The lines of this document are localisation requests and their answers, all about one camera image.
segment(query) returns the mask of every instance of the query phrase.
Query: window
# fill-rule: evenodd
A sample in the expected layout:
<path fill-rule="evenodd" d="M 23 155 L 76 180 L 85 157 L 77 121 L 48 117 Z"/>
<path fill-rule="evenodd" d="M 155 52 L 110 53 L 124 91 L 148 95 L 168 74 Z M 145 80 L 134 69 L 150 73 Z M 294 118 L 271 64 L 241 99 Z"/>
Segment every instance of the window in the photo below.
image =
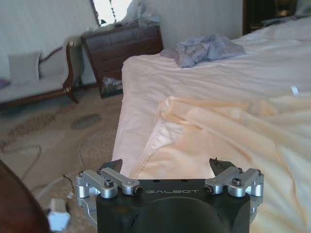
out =
<path fill-rule="evenodd" d="M 104 26 L 115 22 L 111 7 L 114 9 L 116 20 L 120 21 L 125 17 L 127 7 L 132 0 L 111 0 L 111 4 L 109 0 L 91 1 L 99 24 Z"/>

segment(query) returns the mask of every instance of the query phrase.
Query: dark wooden furniture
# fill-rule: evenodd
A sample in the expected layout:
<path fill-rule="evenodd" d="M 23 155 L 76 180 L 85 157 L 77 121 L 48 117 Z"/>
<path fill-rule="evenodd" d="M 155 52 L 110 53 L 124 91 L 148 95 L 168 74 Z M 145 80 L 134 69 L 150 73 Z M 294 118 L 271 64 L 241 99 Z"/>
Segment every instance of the dark wooden furniture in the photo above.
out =
<path fill-rule="evenodd" d="M 103 77 L 121 79 L 121 69 L 127 58 L 163 50 L 159 26 L 141 28 L 138 24 L 85 33 L 82 43 L 101 94 Z"/>
<path fill-rule="evenodd" d="M 49 233 L 47 217 L 23 182 L 0 160 L 0 232 Z"/>
<path fill-rule="evenodd" d="M 262 21 L 292 16 L 297 0 L 244 0 L 243 34 L 263 27 Z"/>

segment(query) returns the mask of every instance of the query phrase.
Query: cream bedsheet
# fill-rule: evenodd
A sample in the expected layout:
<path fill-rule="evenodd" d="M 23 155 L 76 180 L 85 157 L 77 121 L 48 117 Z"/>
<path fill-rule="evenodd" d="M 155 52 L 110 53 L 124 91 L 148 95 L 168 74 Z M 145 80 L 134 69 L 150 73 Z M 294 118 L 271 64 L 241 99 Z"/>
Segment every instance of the cream bedsheet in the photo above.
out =
<path fill-rule="evenodd" d="M 253 103 L 170 97 L 131 177 L 213 177 L 209 158 L 265 175 L 252 233 L 311 232 L 311 94 Z"/>
<path fill-rule="evenodd" d="M 246 55 L 181 69 L 173 59 L 134 56 L 124 62 L 124 98 L 113 159 L 129 175 L 156 125 L 168 96 L 202 100 L 256 101 L 311 91 L 311 18 L 258 30 L 234 41 Z"/>

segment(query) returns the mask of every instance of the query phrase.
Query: white bed sheet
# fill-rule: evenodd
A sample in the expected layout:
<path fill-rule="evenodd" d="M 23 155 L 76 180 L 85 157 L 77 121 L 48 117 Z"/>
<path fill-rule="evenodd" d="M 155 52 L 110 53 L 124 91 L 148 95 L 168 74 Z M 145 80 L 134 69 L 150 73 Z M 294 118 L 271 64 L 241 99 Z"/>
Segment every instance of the white bed sheet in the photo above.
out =
<path fill-rule="evenodd" d="M 123 103 L 113 160 L 129 175 L 156 124 L 167 96 L 254 101 L 311 91 L 311 18 L 265 28 L 234 41 L 246 55 L 179 68 L 156 55 L 131 57 L 122 68 Z"/>

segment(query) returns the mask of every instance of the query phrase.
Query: patterned rug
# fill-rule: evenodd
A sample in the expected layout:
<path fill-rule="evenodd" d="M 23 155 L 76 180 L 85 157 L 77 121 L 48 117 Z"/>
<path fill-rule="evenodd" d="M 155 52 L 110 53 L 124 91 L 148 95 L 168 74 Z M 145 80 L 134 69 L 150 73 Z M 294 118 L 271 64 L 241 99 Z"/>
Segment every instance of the patterned rug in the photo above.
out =
<path fill-rule="evenodd" d="M 68 201 L 66 233 L 95 233 L 75 197 L 75 175 L 111 161 L 122 96 L 101 99 L 97 89 L 77 93 L 79 104 L 62 96 L 0 112 L 0 159 L 37 197 L 43 209 L 51 198 Z"/>

